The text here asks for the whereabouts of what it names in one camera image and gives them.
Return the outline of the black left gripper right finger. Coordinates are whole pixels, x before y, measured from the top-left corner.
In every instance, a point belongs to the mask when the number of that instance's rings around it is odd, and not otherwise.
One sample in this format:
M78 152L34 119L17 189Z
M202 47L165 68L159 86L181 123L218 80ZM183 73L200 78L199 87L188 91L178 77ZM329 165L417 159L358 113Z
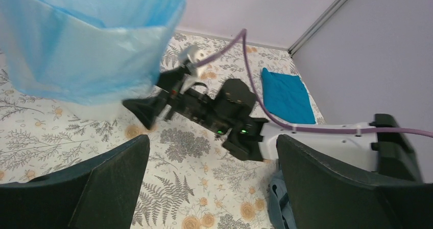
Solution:
M282 134L277 152L297 228L432 228L432 184L402 136L374 144L385 170L370 172Z

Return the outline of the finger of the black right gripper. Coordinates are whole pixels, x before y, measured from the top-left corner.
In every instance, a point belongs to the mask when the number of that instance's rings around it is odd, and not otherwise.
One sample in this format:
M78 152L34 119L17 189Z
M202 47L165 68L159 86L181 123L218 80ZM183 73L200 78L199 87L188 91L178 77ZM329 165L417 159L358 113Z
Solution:
M122 105L132 112L143 126L150 130L166 107L170 95L166 91L160 91L155 97L145 99L126 99L122 101Z

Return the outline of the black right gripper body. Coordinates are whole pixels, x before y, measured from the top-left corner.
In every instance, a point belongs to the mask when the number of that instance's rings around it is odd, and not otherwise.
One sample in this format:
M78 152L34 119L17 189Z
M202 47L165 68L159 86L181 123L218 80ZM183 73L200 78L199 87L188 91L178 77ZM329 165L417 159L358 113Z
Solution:
M230 129L241 134L256 131L250 113L257 97L246 83L241 79L228 79L211 98L192 87L181 92L190 78L191 74L184 67L160 74L157 86L168 93L167 104L171 107L164 117L166 121L177 113L216 134L226 134Z

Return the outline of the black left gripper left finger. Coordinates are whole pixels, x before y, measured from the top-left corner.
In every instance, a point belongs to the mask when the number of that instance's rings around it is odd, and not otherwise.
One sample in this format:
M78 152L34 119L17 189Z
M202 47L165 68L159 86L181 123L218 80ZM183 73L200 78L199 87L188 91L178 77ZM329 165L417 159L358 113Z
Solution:
M129 228L150 154L139 135L29 182L1 185L1 228Z

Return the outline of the white paper trash bin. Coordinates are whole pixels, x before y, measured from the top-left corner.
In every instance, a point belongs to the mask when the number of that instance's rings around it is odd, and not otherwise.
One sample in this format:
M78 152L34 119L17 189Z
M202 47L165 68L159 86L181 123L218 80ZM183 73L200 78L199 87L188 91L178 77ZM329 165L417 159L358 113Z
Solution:
M126 112L120 102L100 104L100 105L81 105L77 103L58 101L58 103L78 117L80 120L93 121L114 121Z

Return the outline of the blue plastic trash bag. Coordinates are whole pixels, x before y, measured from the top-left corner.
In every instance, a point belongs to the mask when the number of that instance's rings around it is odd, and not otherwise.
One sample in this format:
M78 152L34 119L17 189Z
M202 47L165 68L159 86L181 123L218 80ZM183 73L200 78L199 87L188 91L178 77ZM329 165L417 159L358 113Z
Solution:
M186 0L1 0L20 92L82 105L148 96Z

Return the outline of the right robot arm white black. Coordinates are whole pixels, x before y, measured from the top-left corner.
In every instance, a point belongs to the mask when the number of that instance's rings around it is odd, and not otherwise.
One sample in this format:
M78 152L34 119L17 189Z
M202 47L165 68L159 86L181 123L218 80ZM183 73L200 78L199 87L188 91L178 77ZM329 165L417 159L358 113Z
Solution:
M277 138L286 134L312 149L360 169L393 178L422 181L416 154L391 115L376 114L371 123L352 125L295 125L283 128L265 118L250 116L256 95L240 79L228 79L215 98L194 89L190 69L163 72L160 93L146 99L127 99L123 106L148 129L169 105L165 119L178 113L215 133L226 136L223 147L242 161L276 160Z

